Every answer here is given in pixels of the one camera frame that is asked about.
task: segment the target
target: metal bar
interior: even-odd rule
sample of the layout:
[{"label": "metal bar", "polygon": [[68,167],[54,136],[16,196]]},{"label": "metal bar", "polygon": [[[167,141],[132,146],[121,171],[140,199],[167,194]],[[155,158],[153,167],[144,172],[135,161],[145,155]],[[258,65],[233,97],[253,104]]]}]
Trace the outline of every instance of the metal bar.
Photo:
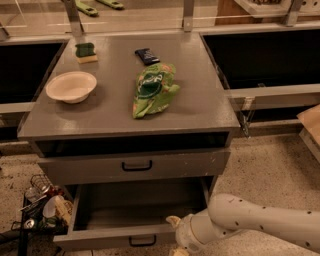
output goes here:
[{"label": "metal bar", "polygon": [[64,0],[73,36],[82,36],[83,27],[75,0]]},{"label": "metal bar", "polygon": [[194,0],[184,0],[183,7],[183,30],[185,32],[192,31],[193,28],[193,10]]},{"label": "metal bar", "polygon": [[302,3],[303,0],[292,0],[291,7],[284,20],[286,26],[292,27],[297,23]]}]

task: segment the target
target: sponge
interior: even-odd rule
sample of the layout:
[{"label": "sponge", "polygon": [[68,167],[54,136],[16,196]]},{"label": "sponge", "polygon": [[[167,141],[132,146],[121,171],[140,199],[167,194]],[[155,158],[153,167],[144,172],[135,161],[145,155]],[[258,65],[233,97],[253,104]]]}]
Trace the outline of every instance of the sponge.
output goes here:
[{"label": "sponge", "polygon": [[98,61],[93,43],[76,44],[76,57],[79,63]]}]

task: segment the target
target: open drawer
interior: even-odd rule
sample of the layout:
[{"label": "open drawer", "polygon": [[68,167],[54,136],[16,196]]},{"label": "open drawer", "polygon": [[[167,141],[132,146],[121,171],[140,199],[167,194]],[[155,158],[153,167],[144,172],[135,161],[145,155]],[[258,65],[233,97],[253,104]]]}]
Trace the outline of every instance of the open drawer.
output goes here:
[{"label": "open drawer", "polygon": [[205,209],[212,178],[79,185],[68,233],[54,242],[64,250],[173,243],[166,217]]}]

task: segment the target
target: speckled floor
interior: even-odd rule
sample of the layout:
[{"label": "speckled floor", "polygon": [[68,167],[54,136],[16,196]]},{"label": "speckled floor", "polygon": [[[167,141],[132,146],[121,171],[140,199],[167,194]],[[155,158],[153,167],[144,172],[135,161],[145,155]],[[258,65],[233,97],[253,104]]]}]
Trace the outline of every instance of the speckled floor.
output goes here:
[{"label": "speckled floor", "polygon": [[[235,138],[227,168],[219,177],[214,193],[232,193],[256,204],[320,211],[320,164],[298,133]],[[25,143],[0,144],[0,232],[18,218],[23,192],[33,174],[41,173],[37,156]],[[28,255],[53,256],[165,256],[176,245],[122,248],[81,252],[57,251],[52,237],[33,237]],[[0,255],[17,255],[17,241],[0,245]],[[256,231],[228,240],[215,241],[199,256],[312,256],[306,249]]]}]

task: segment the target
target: cardboard box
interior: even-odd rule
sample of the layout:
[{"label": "cardboard box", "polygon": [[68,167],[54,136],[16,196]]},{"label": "cardboard box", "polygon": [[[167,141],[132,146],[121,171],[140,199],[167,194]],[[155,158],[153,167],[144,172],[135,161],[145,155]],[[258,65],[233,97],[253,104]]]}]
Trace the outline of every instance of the cardboard box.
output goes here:
[{"label": "cardboard box", "polygon": [[300,137],[320,162],[320,105],[301,112],[298,119],[304,126]]}]

